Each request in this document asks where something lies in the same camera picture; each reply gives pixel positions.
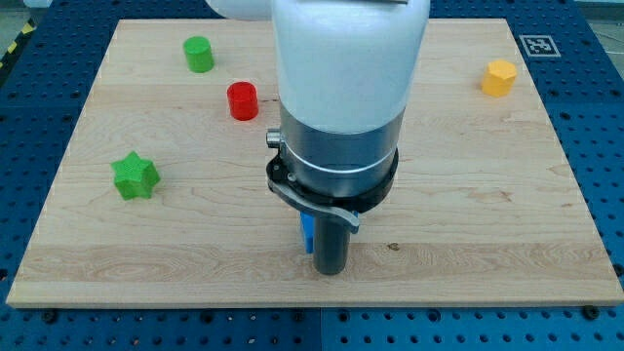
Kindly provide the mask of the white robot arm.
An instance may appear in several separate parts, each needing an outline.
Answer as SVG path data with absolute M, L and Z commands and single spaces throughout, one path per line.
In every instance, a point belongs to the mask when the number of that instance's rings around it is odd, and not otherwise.
M 430 4 L 207 0 L 274 29 L 280 127 L 270 189 L 299 211 L 357 231 L 385 197 Z

